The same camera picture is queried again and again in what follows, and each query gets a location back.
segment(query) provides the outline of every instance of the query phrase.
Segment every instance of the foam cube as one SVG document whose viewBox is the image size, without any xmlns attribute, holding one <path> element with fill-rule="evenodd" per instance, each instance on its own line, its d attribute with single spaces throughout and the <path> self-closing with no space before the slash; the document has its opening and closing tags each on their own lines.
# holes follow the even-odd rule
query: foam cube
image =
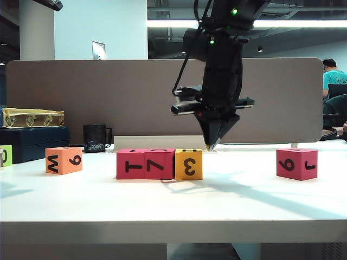
<svg viewBox="0 0 347 260">
<path fill-rule="evenodd" d="M 82 149 L 78 147 L 46 148 L 46 172 L 66 174 L 82 170 Z"/>
<path fill-rule="evenodd" d="M 147 149 L 121 149 L 117 152 L 117 179 L 145 178 L 145 151 Z"/>
<path fill-rule="evenodd" d="M 12 146 L 11 145 L 0 145 L 2 152 L 2 162 L 4 167 L 12 165 Z"/>
<path fill-rule="evenodd" d="M 277 149 L 277 176 L 295 180 L 316 178 L 317 156 L 315 149 Z"/>
<path fill-rule="evenodd" d="M 176 149 L 176 180 L 202 180 L 202 150 Z"/>
<path fill-rule="evenodd" d="M 145 179 L 173 179 L 175 149 L 148 149 L 144 152 Z"/>
<path fill-rule="evenodd" d="M 2 159 L 2 153 L 3 153 L 4 150 L 2 150 L 0 148 L 0 168 L 4 167 L 4 162 L 3 162 L 3 159 Z"/>
</svg>

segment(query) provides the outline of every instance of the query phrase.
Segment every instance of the pink block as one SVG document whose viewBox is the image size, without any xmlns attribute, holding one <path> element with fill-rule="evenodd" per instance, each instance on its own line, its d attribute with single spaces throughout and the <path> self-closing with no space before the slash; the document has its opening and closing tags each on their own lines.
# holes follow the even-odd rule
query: pink block
<svg viewBox="0 0 347 260">
<path fill-rule="evenodd" d="M 147 149 L 121 149 L 117 152 L 117 179 L 144 179 L 144 152 Z"/>
<path fill-rule="evenodd" d="M 316 178 L 317 155 L 314 149 L 277 149 L 277 176 L 295 180 Z"/>
<path fill-rule="evenodd" d="M 175 167 L 175 150 L 148 149 L 145 151 L 145 179 L 173 179 Z"/>
</svg>

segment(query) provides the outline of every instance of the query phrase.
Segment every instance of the yellow block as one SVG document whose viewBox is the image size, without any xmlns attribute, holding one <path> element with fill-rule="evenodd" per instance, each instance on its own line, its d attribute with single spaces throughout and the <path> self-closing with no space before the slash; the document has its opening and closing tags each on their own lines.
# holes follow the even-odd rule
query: yellow block
<svg viewBox="0 0 347 260">
<path fill-rule="evenodd" d="M 202 180 L 202 150 L 176 149 L 176 180 Z"/>
</svg>

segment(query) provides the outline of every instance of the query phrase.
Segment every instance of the black mug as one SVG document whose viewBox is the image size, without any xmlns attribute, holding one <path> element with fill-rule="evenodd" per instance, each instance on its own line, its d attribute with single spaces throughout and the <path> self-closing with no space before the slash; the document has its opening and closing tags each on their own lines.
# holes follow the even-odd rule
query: black mug
<svg viewBox="0 0 347 260">
<path fill-rule="evenodd" d="M 109 129 L 106 145 L 106 130 Z M 104 152 L 111 146 L 112 128 L 101 125 L 83 125 L 83 139 L 86 153 Z"/>
</svg>

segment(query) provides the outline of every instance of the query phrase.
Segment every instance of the navy blue box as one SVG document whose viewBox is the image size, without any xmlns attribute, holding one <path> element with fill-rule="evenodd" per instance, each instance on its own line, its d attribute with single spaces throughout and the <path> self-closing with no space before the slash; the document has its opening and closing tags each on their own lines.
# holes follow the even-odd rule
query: navy blue box
<svg viewBox="0 0 347 260">
<path fill-rule="evenodd" d="M 0 129 L 0 145 L 12 145 L 14 164 L 44 158 L 46 148 L 70 145 L 70 131 L 63 127 Z"/>
</svg>

